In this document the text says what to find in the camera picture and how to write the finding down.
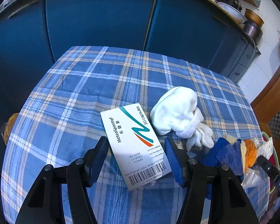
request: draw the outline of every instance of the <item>blue cabinet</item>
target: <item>blue cabinet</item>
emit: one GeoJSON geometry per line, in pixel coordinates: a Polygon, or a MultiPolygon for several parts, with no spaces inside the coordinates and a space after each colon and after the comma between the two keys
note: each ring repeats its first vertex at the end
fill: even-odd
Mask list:
{"type": "Polygon", "coordinates": [[[70,47],[143,50],[154,0],[46,0],[54,60],[70,47]]]}
{"type": "Polygon", "coordinates": [[[53,65],[44,0],[18,0],[0,13],[0,97],[19,112],[53,65]]]}
{"type": "Polygon", "coordinates": [[[224,38],[220,49],[212,59],[208,69],[228,77],[235,64],[242,57],[243,52],[247,47],[247,43],[247,39],[238,28],[230,25],[226,37],[224,38]]]}
{"type": "Polygon", "coordinates": [[[254,59],[256,54],[257,51],[256,48],[254,48],[254,45],[251,45],[249,42],[247,42],[246,49],[243,53],[243,56],[239,60],[239,64],[241,64],[244,67],[248,67],[250,63],[253,61],[251,60],[251,58],[253,57],[254,59]]]}
{"type": "Polygon", "coordinates": [[[235,67],[232,69],[232,71],[230,72],[228,78],[231,81],[236,81],[239,77],[239,75],[241,75],[243,73],[243,71],[245,71],[246,68],[244,66],[242,66],[241,64],[236,64],[235,67]]]}
{"type": "Polygon", "coordinates": [[[207,68],[228,28],[217,19],[221,11],[209,3],[157,0],[145,50],[207,68]]]}

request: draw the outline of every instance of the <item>black device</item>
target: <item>black device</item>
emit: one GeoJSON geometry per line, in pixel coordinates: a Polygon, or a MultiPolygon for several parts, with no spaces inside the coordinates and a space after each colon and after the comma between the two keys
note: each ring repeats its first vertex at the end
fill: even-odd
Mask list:
{"type": "Polygon", "coordinates": [[[241,11],[243,9],[241,6],[241,2],[239,0],[216,0],[216,1],[226,3],[238,11],[241,11]]]}
{"type": "Polygon", "coordinates": [[[259,156],[257,158],[257,164],[267,173],[280,193],[280,171],[264,156],[259,156]]]}
{"type": "MultiPolygon", "coordinates": [[[[165,150],[177,181],[188,188],[177,224],[201,222],[207,184],[213,184],[209,224],[258,223],[246,193],[227,165],[204,166],[178,149],[170,137],[165,140],[165,150]]],[[[86,188],[97,181],[107,152],[108,139],[102,136],[94,149],[70,165],[58,168],[45,165],[29,190],[15,224],[65,224],[61,184],[67,184],[73,224],[97,224],[86,188]]]]}
{"type": "Polygon", "coordinates": [[[96,147],[70,165],[43,167],[30,188],[18,214],[16,224],[65,224],[61,184],[67,184],[69,207],[74,224],[97,224],[86,187],[99,177],[108,153],[108,139],[102,136],[96,147]]]}
{"type": "Polygon", "coordinates": [[[164,148],[175,180],[188,187],[177,224],[201,222],[207,184],[212,185],[209,224],[259,223],[248,196],[227,165],[205,166],[178,149],[171,137],[165,139],[164,148]]]}

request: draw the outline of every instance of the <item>blue cloth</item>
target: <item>blue cloth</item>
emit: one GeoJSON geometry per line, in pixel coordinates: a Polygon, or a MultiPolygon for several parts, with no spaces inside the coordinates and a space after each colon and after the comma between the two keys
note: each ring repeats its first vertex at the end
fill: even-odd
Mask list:
{"type": "MultiPolygon", "coordinates": [[[[65,166],[83,157],[106,135],[101,111],[139,102],[148,116],[160,97],[176,86],[192,88],[214,140],[262,135],[253,110],[231,80],[184,60],[138,50],[100,46],[70,48],[37,84],[13,127],[2,169],[5,218],[14,223],[31,185],[45,164],[65,166]]],[[[185,140],[174,133],[179,148],[185,140]]],[[[98,223],[175,223],[185,195],[173,174],[128,191],[111,151],[98,181],[88,190],[98,223]]],[[[258,216],[268,205],[269,179],[247,191],[258,216]]],[[[207,221],[205,204],[203,220],[207,221]]],[[[63,208],[71,215],[66,186],[63,208]]]]}
{"type": "Polygon", "coordinates": [[[235,175],[244,175],[241,153],[241,140],[237,140],[233,145],[228,144],[223,147],[218,153],[217,159],[221,164],[227,164],[235,175]]]}
{"type": "MultiPolygon", "coordinates": [[[[214,147],[203,158],[202,163],[209,167],[218,167],[221,164],[227,164],[233,173],[238,176],[240,183],[244,180],[241,139],[238,139],[233,145],[226,139],[220,137],[214,147]]],[[[206,198],[211,199],[212,185],[208,184],[206,198]]]]}

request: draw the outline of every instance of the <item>wooden door frame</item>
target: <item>wooden door frame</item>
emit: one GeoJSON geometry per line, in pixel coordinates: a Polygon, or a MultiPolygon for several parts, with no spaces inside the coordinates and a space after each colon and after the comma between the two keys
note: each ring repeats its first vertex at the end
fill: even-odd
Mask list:
{"type": "MultiPolygon", "coordinates": [[[[253,100],[251,107],[260,129],[272,137],[267,123],[280,111],[280,66],[269,83],[253,100]]],[[[280,139],[274,141],[274,146],[280,160],[280,139]]]]}

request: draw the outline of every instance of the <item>barcode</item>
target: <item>barcode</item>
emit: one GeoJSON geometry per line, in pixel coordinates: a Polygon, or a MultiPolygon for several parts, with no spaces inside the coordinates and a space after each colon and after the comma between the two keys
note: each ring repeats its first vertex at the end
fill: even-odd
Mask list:
{"type": "Polygon", "coordinates": [[[163,162],[157,163],[156,165],[149,167],[139,173],[133,174],[129,176],[129,180],[132,185],[138,184],[142,182],[143,180],[149,179],[152,176],[155,176],[156,174],[162,172],[165,170],[165,164],[163,162]]]}

